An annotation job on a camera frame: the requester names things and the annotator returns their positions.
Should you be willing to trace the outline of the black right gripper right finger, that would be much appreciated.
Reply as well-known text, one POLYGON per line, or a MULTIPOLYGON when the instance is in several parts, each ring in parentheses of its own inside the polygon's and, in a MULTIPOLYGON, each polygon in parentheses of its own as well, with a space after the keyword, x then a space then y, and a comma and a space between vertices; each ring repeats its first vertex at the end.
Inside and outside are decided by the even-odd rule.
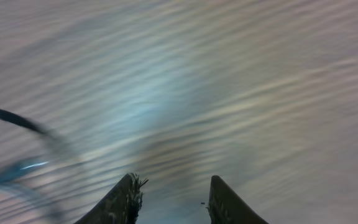
POLYGON ((211 177, 207 210, 211 224, 268 224, 218 175, 211 177))

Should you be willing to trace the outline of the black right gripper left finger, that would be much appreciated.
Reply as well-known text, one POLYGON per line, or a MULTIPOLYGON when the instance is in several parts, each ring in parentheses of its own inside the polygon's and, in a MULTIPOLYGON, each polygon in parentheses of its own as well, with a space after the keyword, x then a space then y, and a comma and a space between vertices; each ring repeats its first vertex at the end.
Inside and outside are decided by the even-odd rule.
POLYGON ((141 188, 147 182, 136 173, 127 173, 75 224, 136 224, 144 196, 141 188))

